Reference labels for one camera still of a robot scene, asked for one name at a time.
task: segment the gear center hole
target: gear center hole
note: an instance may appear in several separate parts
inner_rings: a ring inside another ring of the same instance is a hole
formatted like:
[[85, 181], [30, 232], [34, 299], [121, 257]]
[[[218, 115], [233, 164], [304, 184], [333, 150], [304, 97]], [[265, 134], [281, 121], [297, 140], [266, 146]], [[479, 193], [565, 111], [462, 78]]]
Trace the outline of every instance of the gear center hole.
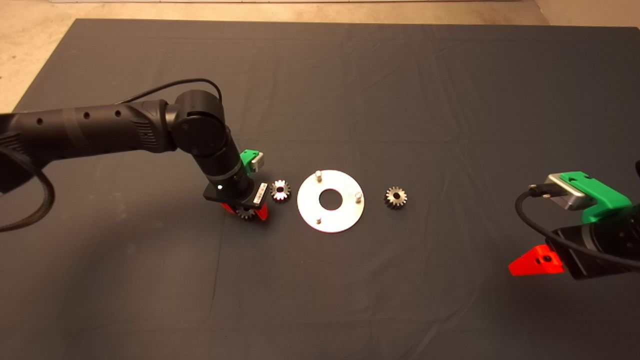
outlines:
[[342, 195], [334, 189], [320, 193], [320, 205], [327, 210], [335, 210], [342, 205]]

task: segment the circular metal disc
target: circular metal disc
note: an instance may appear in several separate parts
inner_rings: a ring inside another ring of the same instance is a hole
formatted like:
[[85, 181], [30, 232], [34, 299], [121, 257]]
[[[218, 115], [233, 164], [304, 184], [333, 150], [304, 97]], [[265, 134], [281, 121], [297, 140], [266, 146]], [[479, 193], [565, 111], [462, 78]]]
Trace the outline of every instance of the circular metal disc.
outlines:
[[[349, 175], [337, 170], [322, 170], [321, 181], [316, 174], [309, 176], [298, 190], [298, 211], [310, 227], [325, 233], [337, 233], [357, 223], [364, 210], [364, 194], [360, 185]], [[342, 196], [342, 204], [335, 210], [320, 205], [320, 194], [335, 190]]]

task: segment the dark gray mat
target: dark gray mat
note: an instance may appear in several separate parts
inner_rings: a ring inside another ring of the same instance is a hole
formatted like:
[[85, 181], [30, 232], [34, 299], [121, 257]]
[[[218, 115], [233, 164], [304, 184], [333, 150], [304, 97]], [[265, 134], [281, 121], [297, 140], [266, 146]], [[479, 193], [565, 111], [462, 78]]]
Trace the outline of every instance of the dark gray mat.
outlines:
[[[184, 153], [53, 163], [51, 214], [0, 236], [0, 358], [636, 358], [637, 275], [507, 265], [543, 242], [513, 201], [549, 173], [640, 199], [638, 69], [636, 28], [78, 20], [18, 110], [208, 77], [239, 146], [266, 153], [263, 176], [297, 189], [342, 170], [367, 205], [340, 234], [294, 201], [247, 224], [203, 200]], [[402, 211], [383, 205], [392, 185]], [[0, 199], [0, 220], [38, 188]]]

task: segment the black cable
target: black cable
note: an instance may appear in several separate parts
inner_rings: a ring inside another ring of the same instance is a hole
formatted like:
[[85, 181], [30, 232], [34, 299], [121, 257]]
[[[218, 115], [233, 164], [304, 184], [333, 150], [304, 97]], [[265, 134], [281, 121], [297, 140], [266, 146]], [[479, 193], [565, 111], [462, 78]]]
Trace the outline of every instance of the black cable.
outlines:
[[53, 202], [56, 199], [56, 192], [54, 191], [53, 184], [50, 182], [49, 178], [42, 172], [42, 170], [40, 170], [33, 164], [28, 156], [4, 147], [0, 147], [0, 153], [6, 155], [16, 164], [24, 168], [24, 170], [27, 170], [28, 172], [33, 174], [38, 180], [40, 180], [40, 183], [42, 183], [42, 188], [44, 189], [44, 198], [42, 200], [42, 204], [36, 211], [34, 211], [28, 217], [23, 218], [22, 220], [18, 220], [6, 225], [0, 225], [0, 233], [5, 233], [11, 230], [22, 229], [23, 227], [33, 225], [40, 221], [44, 216], [46, 216], [46, 214], [49, 213], [49, 211], [53, 207]]
[[625, 258], [621, 258], [619, 256], [613, 256], [613, 255], [609, 255], [609, 254], [604, 254], [603, 252], [598, 252], [598, 251], [594, 251], [591, 249], [588, 249], [586, 247], [577, 245], [575, 243], [572, 243], [568, 240], [565, 240], [563, 238], [561, 238], [560, 236], [552, 233], [551, 231], [545, 229], [544, 227], [542, 227], [541, 225], [537, 224], [536, 222], [534, 222], [533, 220], [531, 220], [529, 217], [527, 217], [527, 215], [525, 215], [523, 209], [522, 209], [522, 204], [524, 203], [524, 200], [528, 197], [532, 197], [534, 196], [535, 192], [534, 190], [529, 190], [526, 191], [522, 194], [520, 194], [520, 196], [518, 196], [518, 198], [516, 199], [516, 213], [518, 214], [518, 216], [520, 217], [520, 219], [522, 219], [522, 221], [527, 224], [531, 229], [534, 229], [537, 233], [541, 234], [542, 236], [546, 236], [547, 238], [551, 238], [554, 241], [560, 243], [562, 246], [569, 248], [571, 250], [577, 251], [577, 252], [581, 252], [585, 255], [589, 255], [589, 256], [593, 256], [594, 258], [598, 258], [601, 260], [605, 260], [608, 261], [610, 263], [614, 263], [617, 265], [621, 265], [621, 266], [625, 266], [627, 267], [629, 270], [634, 270], [634, 271], [640, 271], [640, 261], [635, 261], [635, 260], [629, 260], [629, 259], [625, 259]]
[[190, 84], [190, 83], [207, 83], [211, 86], [213, 86], [214, 88], [216, 88], [216, 91], [218, 92], [218, 99], [220, 100], [220, 102], [222, 102], [222, 91], [220, 90], [220, 87], [214, 83], [213, 81], [209, 80], [209, 79], [205, 79], [205, 78], [191, 78], [191, 79], [182, 79], [182, 80], [176, 80], [176, 81], [172, 81], [170, 83], [166, 83], [164, 85], [160, 85], [160, 86], [156, 86], [155, 88], [151, 88], [147, 91], [141, 92], [138, 95], [134, 95], [128, 99], [124, 99], [122, 101], [118, 101], [116, 102], [116, 104], [125, 104], [127, 102], [132, 102], [132, 101], [136, 101], [139, 99], [142, 99], [145, 96], [149, 96], [151, 94], [154, 94], [158, 91], [176, 86], [176, 85], [181, 85], [181, 84]]

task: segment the metal gear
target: metal gear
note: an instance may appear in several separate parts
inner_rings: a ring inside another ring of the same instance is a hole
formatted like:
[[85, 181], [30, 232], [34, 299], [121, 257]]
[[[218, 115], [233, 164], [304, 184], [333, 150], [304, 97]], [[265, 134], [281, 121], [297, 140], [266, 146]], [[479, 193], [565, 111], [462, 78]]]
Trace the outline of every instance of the metal gear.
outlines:
[[255, 210], [248, 208], [237, 208], [236, 215], [241, 217], [244, 221], [251, 221], [255, 218]]
[[291, 186], [284, 180], [276, 180], [271, 184], [271, 198], [275, 202], [285, 202], [291, 198]]
[[406, 192], [397, 186], [393, 186], [387, 190], [385, 194], [385, 204], [390, 209], [400, 209], [406, 204]]

